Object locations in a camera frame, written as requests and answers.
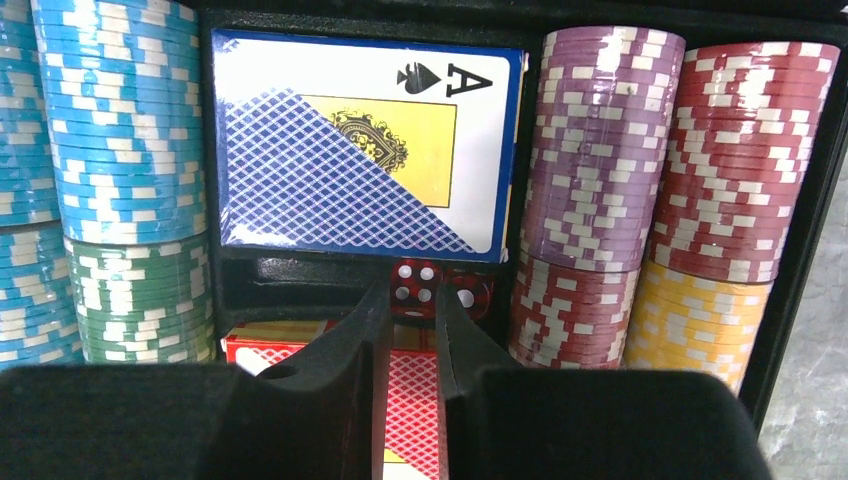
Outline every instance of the blue poker chip stack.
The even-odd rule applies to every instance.
[[[168,0],[32,6],[86,358],[213,358],[196,12]]]
[[[32,12],[0,2],[0,370],[82,363]]]

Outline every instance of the poker chip stack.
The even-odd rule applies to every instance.
[[[213,358],[196,13],[36,0],[33,16],[86,359]]]
[[[629,366],[738,390],[838,56],[801,42],[686,52]]]
[[[29,4],[0,20],[0,370],[81,363]]]
[[[619,366],[683,54],[645,28],[547,36],[512,298],[521,363]]]

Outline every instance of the red poker chip stack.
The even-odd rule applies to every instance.
[[[521,363],[619,366],[684,48],[635,27],[545,39],[511,310]]]
[[[774,280],[838,57],[803,42],[686,52],[651,260],[723,282]]]

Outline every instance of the yellow poker chip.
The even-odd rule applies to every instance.
[[[635,335],[636,342],[647,342],[646,347],[656,348],[666,352],[674,353],[684,357],[694,358],[704,362],[715,363],[738,363],[747,360],[751,354],[753,344],[747,345],[710,345],[699,342],[699,345],[680,345],[672,340],[661,336],[651,335],[634,325],[628,335]]]
[[[685,273],[675,272],[674,270],[663,267],[662,265],[652,262],[650,260],[645,261],[645,264],[642,267],[642,271],[655,273],[661,278],[681,285],[692,287],[697,291],[724,293],[733,296],[768,296],[768,294],[771,293],[771,287],[773,285],[773,283],[744,285],[739,283],[717,282],[714,280],[707,280],[705,278],[699,278],[692,275],[687,275]]]
[[[725,335],[721,333],[702,332],[692,328],[686,328],[674,323],[661,322],[649,319],[645,316],[639,319],[639,325],[652,332],[662,332],[665,335],[670,335],[675,338],[685,338],[689,341],[704,342],[717,345],[742,345],[744,343],[754,343],[757,334],[749,333],[747,335]]]
[[[765,303],[761,305],[749,306],[706,302],[693,297],[685,297],[673,291],[660,290],[657,288],[645,288],[643,292],[645,295],[652,296],[657,300],[671,302],[682,307],[694,308],[695,310],[700,310],[702,312],[717,313],[721,315],[735,315],[746,318],[753,317],[756,318],[756,322],[759,322],[762,319],[763,311],[766,308]]]
[[[670,300],[657,297],[656,295],[652,295],[650,292],[645,292],[644,290],[636,294],[634,303],[640,301],[645,304],[654,305],[655,307],[662,309],[664,312],[675,313],[684,318],[691,318],[701,322],[717,323],[719,325],[751,325],[759,324],[762,320],[762,316],[752,317],[750,315],[728,315],[686,307]]]
[[[667,280],[665,278],[660,277],[660,275],[655,272],[648,272],[644,274],[642,278],[644,279],[642,288],[646,288],[646,284],[650,284],[654,289],[660,289],[664,292],[674,292],[677,295],[697,299],[704,302],[720,303],[724,305],[755,306],[765,305],[769,298],[768,294],[730,295],[728,293],[700,290],[695,287],[690,287],[688,285]]]
[[[698,360],[699,362],[735,364],[744,363],[748,361],[749,357],[748,352],[737,354],[712,353],[697,350],[694,348],[681,347],[680,345],[675,345],[670,342],[663,342],[657,337],[648,338],[638,330],[631,331],[630,334],[627,336],[627,341],[628,343],[634,343],[638,347],[641,347],[645,350],[655,350],[663,352],[665,354],[673,354],[679,357],[691,358],[693,360]]]
[[[736,373],[745,367],[742,363],[703,362],[670,352],[645,349],[629,340],[624,349],[624,361],[631,368],[696,370],[709,373]]]
[[[658,305],[637,298],[633,303],[631,321],[639,321],[643,317],[658,323],[668,322],[701,332],[721,335],[756,335],[759,329],[759,325],[723,325],[715,321],[696,320],[686,314],[671,312]]]

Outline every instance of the gray surface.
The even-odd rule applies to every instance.
[[[760,444],[777,480],[848,479],[848,168],[834,193]]]

